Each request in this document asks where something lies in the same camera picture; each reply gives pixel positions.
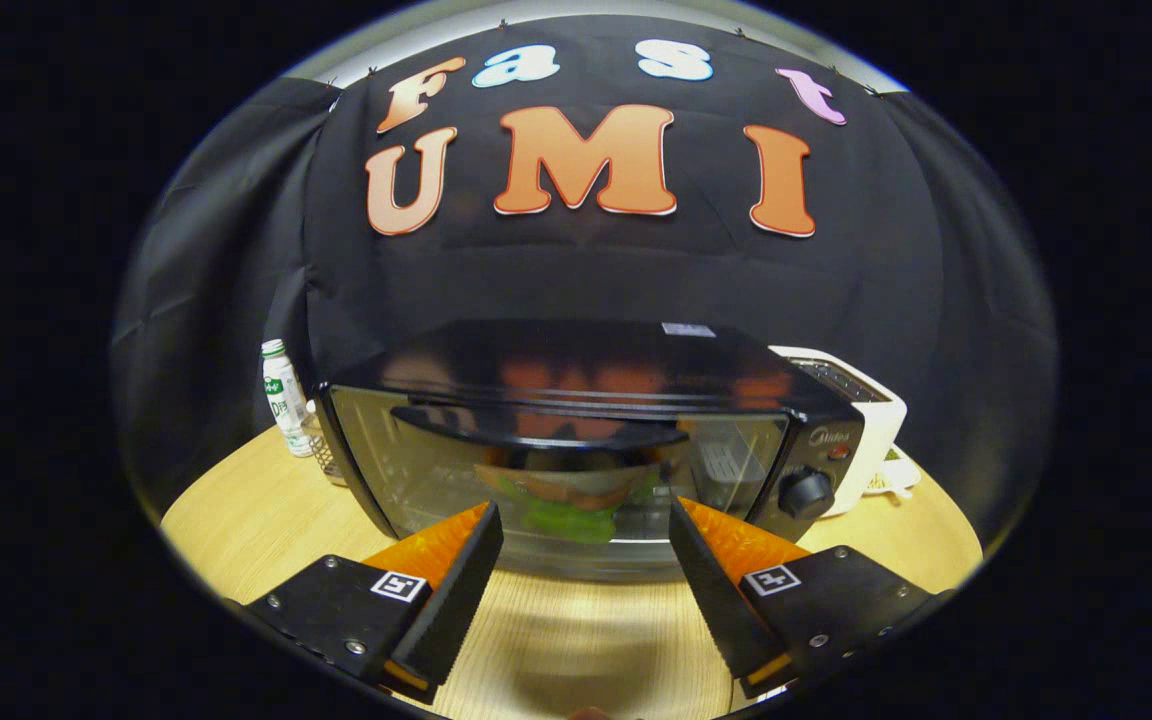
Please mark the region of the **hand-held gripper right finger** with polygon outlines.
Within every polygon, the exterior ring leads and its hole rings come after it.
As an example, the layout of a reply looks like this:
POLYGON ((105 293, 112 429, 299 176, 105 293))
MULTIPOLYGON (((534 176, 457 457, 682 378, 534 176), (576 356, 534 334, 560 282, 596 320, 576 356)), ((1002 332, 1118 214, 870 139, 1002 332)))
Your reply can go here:
POLYGON ((947 598, 846 544, 808 551, 690 498, 672 500, 669 543, 749 700, 819 685, 947 598))

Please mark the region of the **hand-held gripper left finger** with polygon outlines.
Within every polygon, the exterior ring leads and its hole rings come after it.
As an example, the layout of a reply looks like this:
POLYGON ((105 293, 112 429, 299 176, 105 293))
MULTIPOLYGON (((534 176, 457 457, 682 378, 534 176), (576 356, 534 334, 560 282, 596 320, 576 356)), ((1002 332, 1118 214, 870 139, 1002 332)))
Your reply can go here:
POLYGON ((364 561, 335 553, 237 611, 349 679, 434 702, 503 546, 497 502, 477 503, 364 561))

